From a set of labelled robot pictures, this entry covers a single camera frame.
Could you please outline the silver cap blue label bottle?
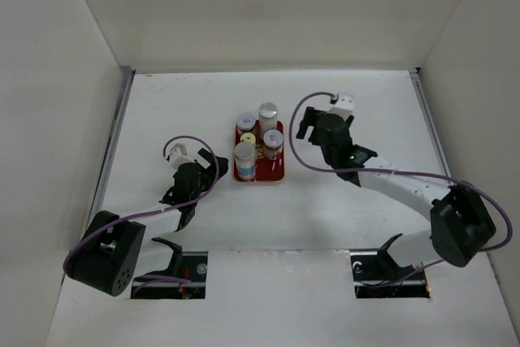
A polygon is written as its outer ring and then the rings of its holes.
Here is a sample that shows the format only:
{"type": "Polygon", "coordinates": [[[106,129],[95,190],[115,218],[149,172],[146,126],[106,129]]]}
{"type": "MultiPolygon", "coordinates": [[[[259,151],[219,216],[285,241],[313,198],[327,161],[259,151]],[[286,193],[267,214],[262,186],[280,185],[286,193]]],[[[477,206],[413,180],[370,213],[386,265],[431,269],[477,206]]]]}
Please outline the silver cap blue label bottle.
{"type": "Polygon", "coordinates": [[[239,142],[234,149],[236,170],[241,180],[252,180],[256,173],[255,147],[245,141],[239,142]]]}

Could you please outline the yellow cap spice bottle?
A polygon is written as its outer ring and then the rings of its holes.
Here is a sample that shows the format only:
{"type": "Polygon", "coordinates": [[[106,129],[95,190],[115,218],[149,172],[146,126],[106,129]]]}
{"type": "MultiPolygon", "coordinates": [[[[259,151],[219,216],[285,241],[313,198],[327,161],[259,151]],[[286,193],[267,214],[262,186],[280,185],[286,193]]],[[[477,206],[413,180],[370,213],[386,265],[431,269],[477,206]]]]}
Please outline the yellow cap spice bottle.
{"type": "Polygon", "coordinates": [[[256,146],[256,136],[252,132],[245,132],[240,135],[240,142],[245,142],[256,146]]]}

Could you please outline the silver cap tall bottle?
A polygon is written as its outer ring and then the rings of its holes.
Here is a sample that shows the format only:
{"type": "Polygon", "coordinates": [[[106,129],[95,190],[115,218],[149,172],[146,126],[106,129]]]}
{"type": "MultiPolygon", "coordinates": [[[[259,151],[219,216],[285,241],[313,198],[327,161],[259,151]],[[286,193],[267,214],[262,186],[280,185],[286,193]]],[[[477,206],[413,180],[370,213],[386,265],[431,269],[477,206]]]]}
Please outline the silver cap tall bottle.
{"type": "Polygon", "coordinates": [[[261,137],[269,130],[276,130],[278,126],[278,107],[273,102],[264,102],[258,108],[258,123],[261,137]]]}

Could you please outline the white cap red label jar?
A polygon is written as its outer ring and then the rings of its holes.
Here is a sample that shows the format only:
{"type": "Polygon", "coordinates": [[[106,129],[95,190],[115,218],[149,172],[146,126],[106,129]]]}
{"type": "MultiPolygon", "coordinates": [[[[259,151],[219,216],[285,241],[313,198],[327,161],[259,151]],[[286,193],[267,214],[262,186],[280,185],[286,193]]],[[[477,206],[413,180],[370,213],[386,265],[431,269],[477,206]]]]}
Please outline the white cap red label jar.
{"type": "Polygon", "coordinates": [[[252,113],[240,113],[236,117],[236,131],[239,135],[244,133],[255,133],[257,128],[257,118],[252,113]]]}

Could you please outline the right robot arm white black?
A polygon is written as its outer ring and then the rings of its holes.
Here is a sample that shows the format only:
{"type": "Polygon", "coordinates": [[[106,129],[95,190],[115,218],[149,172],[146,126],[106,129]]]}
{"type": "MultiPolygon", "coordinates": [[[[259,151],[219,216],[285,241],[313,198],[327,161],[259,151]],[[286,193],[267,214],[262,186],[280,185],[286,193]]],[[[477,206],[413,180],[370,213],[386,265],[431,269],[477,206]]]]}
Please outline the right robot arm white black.
{"type": "Polygon", "coordinates": [[[434,183],[414,175],[398,174],[385,159],[353,143],[347,111],[306,107],[296,137],[318,146],[325,163],[342,180],[381,193],[417,212],[430,227],[405,235],[397,233],[378,250],[376,266],[389,279],[407,266],[443,260],[465,267],[495,235],[496,226],[482,198],[462,184],[434,183]]]}

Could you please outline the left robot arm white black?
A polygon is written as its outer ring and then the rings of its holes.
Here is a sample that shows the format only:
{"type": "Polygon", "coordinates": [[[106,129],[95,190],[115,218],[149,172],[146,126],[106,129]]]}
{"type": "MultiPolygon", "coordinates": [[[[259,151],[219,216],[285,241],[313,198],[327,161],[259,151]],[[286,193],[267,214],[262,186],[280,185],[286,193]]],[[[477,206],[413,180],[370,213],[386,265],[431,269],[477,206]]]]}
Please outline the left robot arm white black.
{"type": "Polygon", "coordinates": [[[229,161],[204,148],[190,158],[180,143],[164,158],[174,175],[159,203],[128,217],[96,213],[64,261],[68,278],[117,297],[135,277],[171,281],[180,276],[182,249],[164,237],[188,226],[200,199],[228,173],[229,161]]]}

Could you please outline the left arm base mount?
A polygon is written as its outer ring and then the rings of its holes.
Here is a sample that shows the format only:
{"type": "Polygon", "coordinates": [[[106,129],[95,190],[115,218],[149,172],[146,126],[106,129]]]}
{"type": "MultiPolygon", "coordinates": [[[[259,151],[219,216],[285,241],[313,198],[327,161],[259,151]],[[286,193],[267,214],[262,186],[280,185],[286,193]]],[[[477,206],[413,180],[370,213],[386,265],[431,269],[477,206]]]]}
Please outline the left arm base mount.
{"type": "Polygon", "coordinates": [[[184,251],[157,237],[141,250],[133,274],[134,300],[201,300],[206,297],[209,254],[184,251]]]}

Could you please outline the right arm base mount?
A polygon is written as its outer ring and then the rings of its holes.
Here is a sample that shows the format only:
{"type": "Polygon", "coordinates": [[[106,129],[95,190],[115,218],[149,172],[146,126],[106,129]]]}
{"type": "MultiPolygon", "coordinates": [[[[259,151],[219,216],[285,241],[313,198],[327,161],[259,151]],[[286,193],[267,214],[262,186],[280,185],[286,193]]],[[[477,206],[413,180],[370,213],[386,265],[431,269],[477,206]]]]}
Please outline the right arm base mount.
{"type": "Polygon", "coordinates": [[[381,247],[350,252],[353,289],[357,299],[394,299],[430,297],[425,273],[413,266],[400,267],[388,254],[390,246],[401,236],[395,235],[381,247]]]}

